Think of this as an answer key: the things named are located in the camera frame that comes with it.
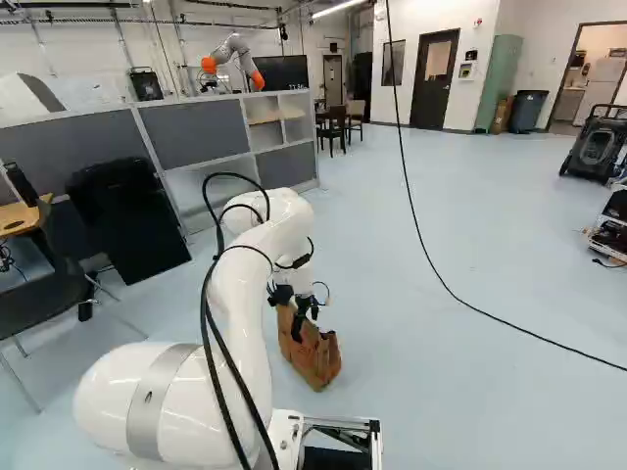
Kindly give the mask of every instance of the light blue floor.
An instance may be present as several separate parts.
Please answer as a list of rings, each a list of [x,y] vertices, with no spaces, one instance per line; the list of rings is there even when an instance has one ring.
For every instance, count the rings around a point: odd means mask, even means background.
[[[571,137],[465,136],[404,130],[425,241],[468,301],[537,333],[627,364],[627,270],[605,270],[578,231],[607,190],[557,170]],[[274,405],[310,414],[376,416],[386,469],[624,469],[627,374],[457,305],[421,253],[401,176],[396,129],[368,126],[347,156],[320,155],[322,188],[306,194],[317,225],[314,267],[333,294],[319,323],[338,331],[343,370],[312,392],[280,356],[264,318]],[[72,392],[109,349],[136,339],[198,341],[199,288],[213,233],[194,261],[107,299],[97,317],[63,318],[55,341],[7,354],[46,409],[33,416],[0,375],[0,468],[122,469],[74,426]]]

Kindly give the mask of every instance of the refrigerator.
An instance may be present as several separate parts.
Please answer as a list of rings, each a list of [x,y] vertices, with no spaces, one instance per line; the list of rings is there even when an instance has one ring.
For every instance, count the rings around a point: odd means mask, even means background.
[[[590,68],[586,92],[573,121],[574,125],[583,125],[596,104],[611,103],[620,78],[625,70],[627,59],[624,57],[605,57],[598,59]]]

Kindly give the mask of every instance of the ceiling light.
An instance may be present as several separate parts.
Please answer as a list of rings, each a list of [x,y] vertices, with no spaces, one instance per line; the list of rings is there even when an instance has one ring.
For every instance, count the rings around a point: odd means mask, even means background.
[[[368,0],[349,0],[348,2],[340,3],[331,8],[327,8],[326,10],[322,10],[321,12],[314,13],[312,15],[312,20],[317,20],[318,18],[326,17],[331,13],[339,12],[340,10],[344,10],[345,8],[350,8],[355,5],[359,5],[359,3],[365,3]]]

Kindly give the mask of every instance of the brown paper bag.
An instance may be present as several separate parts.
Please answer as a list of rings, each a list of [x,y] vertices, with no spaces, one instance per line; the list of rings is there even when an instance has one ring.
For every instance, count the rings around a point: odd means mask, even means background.
[[[308,318],[301,326],[302,343],[292,338],[292,322],[297,311],[293,305],[277,305],[278,344],[281,353],[308,384],[321,392],[340,373],[342,358],[334,331],[320,333]]]

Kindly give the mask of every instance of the television screen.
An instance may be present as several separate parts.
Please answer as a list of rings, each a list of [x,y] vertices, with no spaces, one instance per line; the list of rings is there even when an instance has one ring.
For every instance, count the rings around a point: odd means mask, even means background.
[[[264,91],[309,88],[307,56],[254,57],[265,80]]]

